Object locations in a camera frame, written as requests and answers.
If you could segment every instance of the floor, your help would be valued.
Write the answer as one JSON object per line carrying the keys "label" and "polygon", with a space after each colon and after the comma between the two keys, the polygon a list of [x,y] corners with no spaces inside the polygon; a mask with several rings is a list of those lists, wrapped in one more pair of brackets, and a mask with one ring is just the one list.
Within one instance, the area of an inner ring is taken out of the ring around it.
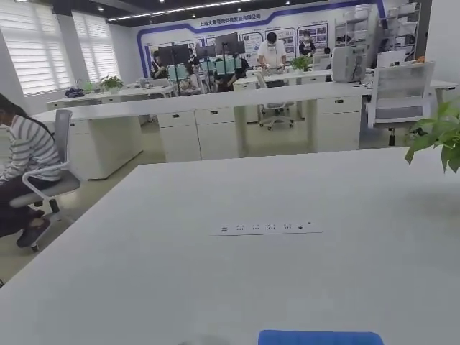
{"label": "floor", "polygon": [[[292,129],[279,125],[269,132],[257,124],[250,124],[247,130],[250,157],[308,153],[304,135],[307,129],[304,121],[297,122]],[[142,127],[142,131],[144,152],[107,180],[88,181],[78,191],[61,197],[59,202],[66,213],[77,219],[139,164],[165,162],[158,125],[146,124]],[[387,147],[388,135],[385,130],[362,129],[360,149]],[[404,143],[404,132],[397,132],[397,146],[403,146]],[[54,225],[40,241],[41,250],[43,251],[48,244],[58,238],[68,226],[65,221]],[[28,249],[19,249],[15,244],[18,237],[17,234],[0,239],[0,279],[4,282],[11,279],[36,255],[40,255],[40,253],[33,254]]]}

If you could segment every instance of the ceiling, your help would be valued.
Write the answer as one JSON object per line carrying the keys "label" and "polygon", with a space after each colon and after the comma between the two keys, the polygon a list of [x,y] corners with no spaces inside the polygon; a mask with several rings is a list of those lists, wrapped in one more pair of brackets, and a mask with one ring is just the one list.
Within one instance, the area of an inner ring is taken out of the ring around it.
{"label": "ceiling", "polygon": [[[149,12],[158,12],[168,9],[177,9],[181,7],[197,6],[201,4],[213,4],[216,2],[228,0],[165,0],[160,3],[159,0],[33,0],[42,4],[52,4],[57,13],[66,13],[70,10],[96,14],[106,18],[123,17],[131,14],[142,14]],[[291,5],[307,4],[322,0],[290,0]],[[270,9],[273,7],[286,6],[286,0],[251,0],[247,3],[232,4],[207,9],[197,9],[194,11],[182,11],[178,13],[165,14],[152,18],[155,24],[165,22],[175,22],[178,20],[192,19],[192,14],[197,18],[212,17],[220,14],[237,13],[238,8],[242,12],[254,11],[259,9]],[[124,25],[126,27],[136,27],[148,25],[149,17],[136,19],[126,19],[112,24]]]}

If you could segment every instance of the power outlet strip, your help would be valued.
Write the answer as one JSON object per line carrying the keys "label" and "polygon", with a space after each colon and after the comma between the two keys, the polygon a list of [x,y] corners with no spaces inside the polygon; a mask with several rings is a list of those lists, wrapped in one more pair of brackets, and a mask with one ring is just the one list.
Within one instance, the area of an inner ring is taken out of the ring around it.
{"label": "power outlet strip", "polygon": [[213,229],[210,236],[256,236],[284,234],[320,234],[321,231],[311,221],[286,221],[281,223],[224,224]]}

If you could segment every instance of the window blind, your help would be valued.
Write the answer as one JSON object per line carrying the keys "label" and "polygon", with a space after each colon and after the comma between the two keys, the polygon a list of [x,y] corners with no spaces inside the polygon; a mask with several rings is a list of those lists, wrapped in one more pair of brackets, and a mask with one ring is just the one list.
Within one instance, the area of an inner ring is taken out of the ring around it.
{"label": "window blind", "polygon": [[51,8],[0,0],[0,29],[24,95],[70,86],[70,70]]}
{"label": "window blind", "polygon": [[120,76],[109,25],[104,18],[73,12],[86,69],[92,82]]}

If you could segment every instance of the ceiling light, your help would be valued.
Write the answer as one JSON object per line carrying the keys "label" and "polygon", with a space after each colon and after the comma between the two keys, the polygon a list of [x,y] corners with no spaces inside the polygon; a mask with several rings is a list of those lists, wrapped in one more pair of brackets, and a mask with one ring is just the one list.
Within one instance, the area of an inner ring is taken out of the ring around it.
{"label": "ceiling light", "polygon": [[232,4],[240,4],[242,2],[249,2],[252,0],[231,0],[231,1],[224,1],[224,2],[216,2],[214,4],[205,4],[205,5],[198,5],[198,6],[190,6],[190,7],[182,7],[179,9],[168,9],[166,11],[159,11],[159,12],[152,12],[152,13],[143,13],[143,14],[134,14],[132,16],[125,16],[125,17],[116,17],[107,19],[109,22],[116,22],[118,20],[123,19],[133,19],[133,18],[141,18],[141,17],[150,17],[150,16],[160,16],[162,14],[169,14],[175,12],[183,12],[183,11],[191,11],[194,9],[207,9],[209,7],[218,7],[218,6],[225,6],[225,5],[232,5]]}

